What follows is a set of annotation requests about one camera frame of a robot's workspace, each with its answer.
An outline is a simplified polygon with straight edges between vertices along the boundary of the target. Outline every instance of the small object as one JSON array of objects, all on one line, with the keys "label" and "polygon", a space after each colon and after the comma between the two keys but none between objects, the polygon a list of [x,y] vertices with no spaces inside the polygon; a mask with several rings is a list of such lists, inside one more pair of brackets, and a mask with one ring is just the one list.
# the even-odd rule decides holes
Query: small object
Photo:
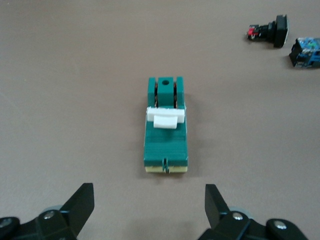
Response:
[{"label": "small object", "polygon": [[320,38],[297,38],[289,57],[294,67],[320,68]]},{"label": "small object", "polygon": [[249,40],[267,41],[273,43],[275,48],[282,48],[287,41],[288,33],[287,15],[278,15],[275,21],[267,25],[250,25],[247,36]]},{"label": "small object", "polygon": [[188,170],[184,79],[149,78],[144,136],[144,167],[148,173]]},{"label": "small object", "polygon": [[24,224],[17,217],[0,218],[0,240],[77,240],[94,207],[94,186],[84,183],[59,210]]},{"label": "small object", "polygon": [[263,226],[243,212],[230,211],[218,188],[205,185],[205,213],[211,228],[198,240],[308,240],[292,222],[270,219]]}]

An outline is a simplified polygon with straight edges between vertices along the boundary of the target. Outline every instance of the screw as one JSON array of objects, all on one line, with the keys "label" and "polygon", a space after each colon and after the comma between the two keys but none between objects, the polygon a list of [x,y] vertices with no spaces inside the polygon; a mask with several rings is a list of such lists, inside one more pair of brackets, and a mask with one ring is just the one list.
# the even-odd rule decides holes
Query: screw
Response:
[{"label": "screw", "polygon": [[274,221],[274,225],[281,230],[287,229],[287,226],[282,221],[279,221],[279,220]]},{"label": "screw", "polygon": [[238,213],[238,212],[234,212],[234,213],[232,214],[232,217],[233,217],[235,220],[242,220],[242,219],[244,219],[244,217],[243,217],[240,213]]},{"label": "screw", "polygon": [[46,213],[43,218],[44,219],[50,219],[52,218],[53,216],[55,215],[55,212],[54,211],[49,211],[48,213]]},{"label": "screw", "polygon": [[5,219],[2,220],[2,222],[0,222],[0,228],[8,226],[11,223],[12,223],[12,219],[11,218],[5,218]]}]

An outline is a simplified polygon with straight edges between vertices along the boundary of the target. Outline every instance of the beige tabletop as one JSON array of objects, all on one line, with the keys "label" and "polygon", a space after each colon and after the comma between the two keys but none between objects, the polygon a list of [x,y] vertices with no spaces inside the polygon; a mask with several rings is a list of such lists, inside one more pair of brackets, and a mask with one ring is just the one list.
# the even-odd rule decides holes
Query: beige tabletop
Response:
[{"label": "beige tabletop", "polygon": [[[261,224],[320,236],[319,0],[0,1],[0,217],[22,223],[93,183],[80,240],[197,240],[205,184]],[[281,49],[251,24],[287,14]],[[149,77],[183,76],[186,174],[145,173]]]}]

